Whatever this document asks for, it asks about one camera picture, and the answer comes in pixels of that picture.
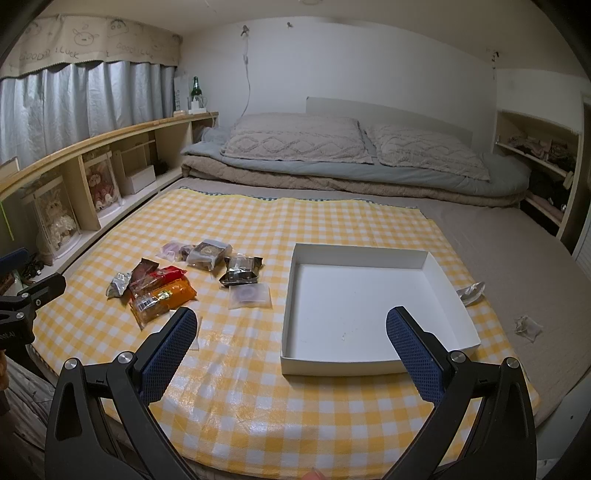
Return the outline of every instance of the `pillowcase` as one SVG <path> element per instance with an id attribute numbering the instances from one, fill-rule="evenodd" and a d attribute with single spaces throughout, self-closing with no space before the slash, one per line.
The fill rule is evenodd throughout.
<path id="1" fill-rule="evenodd" d="M 251 160 L 372 162 L 357 120 L 304 113 L 244 116 L 221 152 Z"/>
<path id="2" fill-rule="evenodd" d="M 372 125 L 367 134 L 383 165 L 428 168 L 476 180 L 491 179 L 481 157 L 451 135 L 388 124 Z"/>

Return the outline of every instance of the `red snack package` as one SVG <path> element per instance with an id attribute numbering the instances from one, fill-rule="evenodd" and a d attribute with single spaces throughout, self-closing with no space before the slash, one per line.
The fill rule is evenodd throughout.
<path id="1" fill-rule="evenodd" d="M 185 273 L 187 273 L 186 270 L 181 270 L 174 265 L 160 268 L 159 270 L 155 270 L 152 273 L 147 274 L 144 278 L 140 278 L 139 280 L 129 284 L 129 290 L 133 295 L 133 298 L 136 299 L 168 283 L 178 280 L 179 278 L 183 278 Z"/>

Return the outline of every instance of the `gingham sheet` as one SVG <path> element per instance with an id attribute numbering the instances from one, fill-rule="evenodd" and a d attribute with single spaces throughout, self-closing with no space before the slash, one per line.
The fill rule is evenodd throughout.
<path id="1" fill-rule="evenodd" d="M 164 432 L 185 457 L 229 472 L 296 479 L 316 467 L 332 479 L 380 478 L 417 434 L 432 404 L 421 400 L 407 374 L 281 375 L 291 253 L 296 242 L 423 249 L 456 288 L 473 283 L 439 228 L 417 209 L 175 190 L 105 236 L 72 275 L 65 294 L 38 312 L 34 347 L 56 372 L 71 356 L 92 364 L 136 350 L 168 316 L 141 332 L 129 307 L 106 299 L 109 281 L 131 271 L 141 257 L 157 260 L 159 247 L 169 240 L 206 238 L 264 258 L 260 282 L 270 285 L 273 308 L 229 311 L 228 292 L 217 279 L 189 267 L 187 277 L 199 298 L 189 306 L 203 316 L 200 350 L 187 353 L 163 399 L 150 405 Z M 486 300 L 468 311 L 482 341 L 473 359 L 498 363 L 515 355 Z M 528 386 L 535 410 L 540 399 Z M 116 416 L 113 405 L 105 405 Z M 477 409 L 473 401 L 448 459 L 459 453 Z"/>

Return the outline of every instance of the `green bottle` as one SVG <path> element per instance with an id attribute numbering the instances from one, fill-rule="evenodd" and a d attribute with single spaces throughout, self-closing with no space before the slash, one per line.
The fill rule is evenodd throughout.
<path id="1" fill-rule="evenodd" d="M 191 90 L 191 108 L 195 108 L 193 102 L 196 102 L 199 108 L 203 108 L 203 92 L 199 87 L 199 79 L 197 77 L 193 77 L 193 90 Z"/>

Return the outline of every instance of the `clothes on shelf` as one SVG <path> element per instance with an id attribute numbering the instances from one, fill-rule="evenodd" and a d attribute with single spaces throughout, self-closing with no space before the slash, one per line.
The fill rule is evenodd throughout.
<path id="1" fill-rule="evenodd" d="M 511 137 L 507 144 L 535 158 L 550 162 L 565 171 L 574 171 L 576 159 L 568 145 L 557 140 L 545 142 L 534 137 Z"/>
<path id="2" fill-rule="evenodd" d="M 562 212 L 569 202 L 569 191 L 564 188 L 562 181 L 554 181 L 544 172 L 533 170 L 530 176 L 530 192 L 550 202 L 550 205 Z"/>

